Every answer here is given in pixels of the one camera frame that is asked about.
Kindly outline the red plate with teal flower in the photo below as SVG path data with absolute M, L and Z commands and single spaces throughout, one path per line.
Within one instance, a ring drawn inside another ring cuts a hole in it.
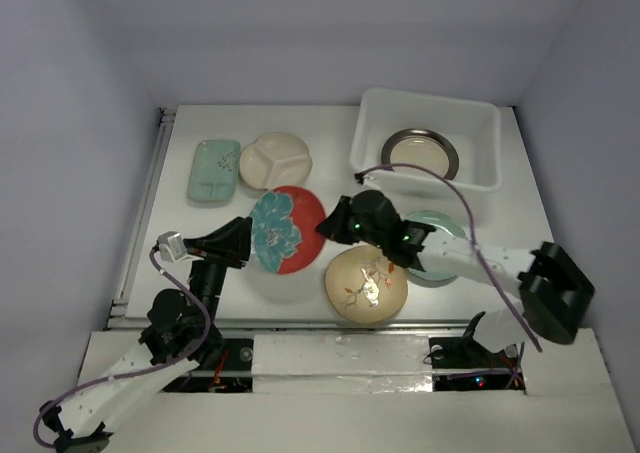
M 270 273 L 288 275 L 307 268 L 321 253 L 325 239 L 316 227 L 326 218 L 323 205 L 310 190 L 280 186 L 254 204 L 252 255 Z

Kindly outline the beige bird painted plate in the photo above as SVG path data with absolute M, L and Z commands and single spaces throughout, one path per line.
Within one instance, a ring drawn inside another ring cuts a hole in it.
M 344 319 L 363 325 L 392 318 L 408 298 L 405 270 L 369 245 L 337 255 L 329 263 L 324 282 L 335 311 Z

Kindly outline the brown rimmed cream plate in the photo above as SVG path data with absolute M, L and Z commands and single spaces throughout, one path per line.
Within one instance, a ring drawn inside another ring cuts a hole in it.
M 380 154 L 383 165 L 407 163 L 453 180 L 459 171 L 459 155 L 443 135 L 423 129 L 404 129 L 391 135 Z

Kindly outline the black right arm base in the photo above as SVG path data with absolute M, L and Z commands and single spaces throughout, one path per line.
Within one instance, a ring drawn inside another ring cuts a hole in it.
M 438 391 L 514 390 L 526 392 L 522 372 L 524 344 L 508 345 L 490 352 L 476 342 L 474 334 L 485 312 L 476 314 L 463 334 L 436 337 L 429 341 L 429 353 L 422 362 L 436 370 L 434 389 Z

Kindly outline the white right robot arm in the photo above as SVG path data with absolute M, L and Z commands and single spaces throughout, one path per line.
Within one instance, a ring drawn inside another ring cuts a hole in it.
M 476 314 L 460 341 L 462 357 L 482 365 L 512 344 L 572 344 L 595 287 L 559 245 L 534 250 L 480 244 L 403 219 L 381 192 L 343 196 L 316 232 L 339 244 L 364 242 L 397 266 L 441 271 L 493 286 L 505 306 Z

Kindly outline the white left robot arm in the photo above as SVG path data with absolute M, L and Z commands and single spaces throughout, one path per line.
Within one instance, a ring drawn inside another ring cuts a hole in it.
M 36 442 L 56 452 L 101 452 L 119 424 L 175 379 L 215 365 L 224 339 L 214 324 L 228 269 L 251 253 L 252 220 L 236 217 L 214 232 L 160 235 L 149 252 L 171 288 L 158 292 L 148 326 L 101 377 L 45 403 L 33 426 Z

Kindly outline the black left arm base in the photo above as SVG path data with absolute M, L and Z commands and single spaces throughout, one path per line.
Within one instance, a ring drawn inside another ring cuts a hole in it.
M 252 338 L 230 338 L 210 365 L 198 367 L 169 383 L 164 393 L 251 393 L 253 390 Z

